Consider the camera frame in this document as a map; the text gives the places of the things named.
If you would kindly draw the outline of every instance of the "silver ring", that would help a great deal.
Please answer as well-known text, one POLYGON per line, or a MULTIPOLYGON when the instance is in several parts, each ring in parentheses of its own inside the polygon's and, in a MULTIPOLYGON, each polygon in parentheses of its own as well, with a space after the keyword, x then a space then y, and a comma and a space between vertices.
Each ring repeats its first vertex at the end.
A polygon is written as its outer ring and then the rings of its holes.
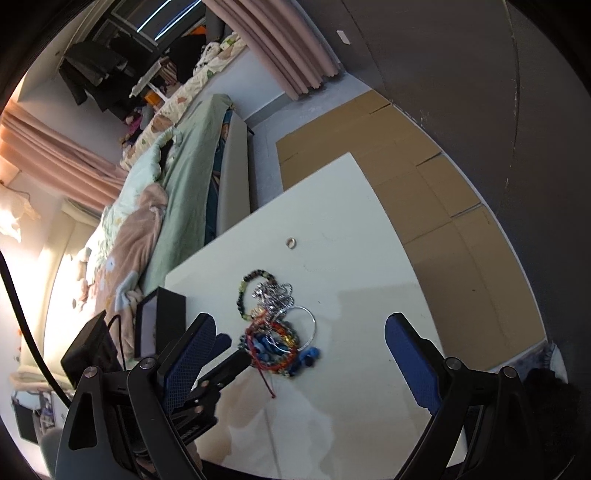
MULTIPOLYGON (((281 310, 279 310, 279 312, 277 312, 275 314, 275 316, 272 318, 271 321, 274 322, 281 315, 283 315, 285 312, 287 312, 288 310, 292 310, 292 309, 300 309, 300 310, 304 310, 305 312, 308 312, 308 315, 310 315, 310 317, 312 318, 312 323, 314 324, 314 331, 312 332, 312 336, 310 337, 310 339, 304 345, 302 345, 301 347, 299 347, 297 349, 298 352, 301 352, 302 350, 306 349, 312 343, 312 340, 314 340, 314 337, 316 336, 316 330, 318 328, 318 325, 316 324, 316 319, 314 318, 314 315, 312 314, 312 312, 305 307, 300 307, 299 305, 289 305, 288 307, 285 307, 285 308, 282 308, 281 310)), ((277 345, 277 343, 275 342, 275 339, 269 333, 267 333, 265 336, 267 337, 269 342, 271 344, 273 344, 273 346, 275 348, 277 348, 279 351, 285 352, 285 353, 290 352, 289 350, 283 350, 283 348, 279 347, 277 345)))

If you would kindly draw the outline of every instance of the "tile floor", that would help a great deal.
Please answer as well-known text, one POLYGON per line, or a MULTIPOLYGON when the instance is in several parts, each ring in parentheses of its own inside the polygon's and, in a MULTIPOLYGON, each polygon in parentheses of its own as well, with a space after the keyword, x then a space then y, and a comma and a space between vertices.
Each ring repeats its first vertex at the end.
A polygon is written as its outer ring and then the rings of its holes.
POLYGON ((283 193, 275 143, 369 89, 352 75, 342 73, 337 79, 326 82, 321 89, 283 107, 252 129, 255 135, 251 138, 249 149, 251 167, 254 167, 251 185, 256 185, 254 198, 251 199, 253 210, 283 193))

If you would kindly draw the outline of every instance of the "green blanket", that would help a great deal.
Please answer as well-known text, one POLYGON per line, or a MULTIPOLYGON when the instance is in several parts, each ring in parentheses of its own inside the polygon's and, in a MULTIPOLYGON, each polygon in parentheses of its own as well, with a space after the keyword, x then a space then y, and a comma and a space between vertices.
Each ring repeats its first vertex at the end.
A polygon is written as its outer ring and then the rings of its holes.
POLYGON ((213 157, 224 114, 231 106, 228 95, 217 93, 203 101, 196 99, 177 125, 182 140, 173 147, 174 160, 168 159, 160 180, 168 194, 168 208, 140 281, 144 295, 164 286, 166 275, 203 247, 213 157))

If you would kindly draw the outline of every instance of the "lamp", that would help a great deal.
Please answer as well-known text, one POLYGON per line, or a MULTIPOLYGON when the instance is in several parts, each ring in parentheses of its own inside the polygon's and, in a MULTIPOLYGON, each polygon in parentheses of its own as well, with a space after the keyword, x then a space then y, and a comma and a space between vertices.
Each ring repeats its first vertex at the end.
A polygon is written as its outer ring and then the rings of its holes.
POLYGON ((33 220, 41 218, 31 206, 28 193, 12 190, 0 180, 0 233, 11 236, 20 243, 22 236, 18 221, 25 214, 33 220))

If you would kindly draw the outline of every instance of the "headboard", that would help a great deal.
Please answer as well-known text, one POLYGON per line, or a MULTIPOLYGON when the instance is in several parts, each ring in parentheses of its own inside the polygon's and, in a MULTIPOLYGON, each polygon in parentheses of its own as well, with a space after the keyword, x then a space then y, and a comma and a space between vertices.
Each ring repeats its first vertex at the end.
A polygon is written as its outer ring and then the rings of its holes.
MULTIPOLYGON (((60 313, 67 305, 61 291, 71 271, 72 258, 84 247, 98 224, 98 218, 65 200, 37 260, 41 296, 38 313, 27 319, 28 325, 49 370, 67 388, 72 386, 60 360, 82 325, 68 323, 68 318, 60 313)), ((21 341, 20 366, 10 378, 16 390, 50 390, 24 340, 21 341)))

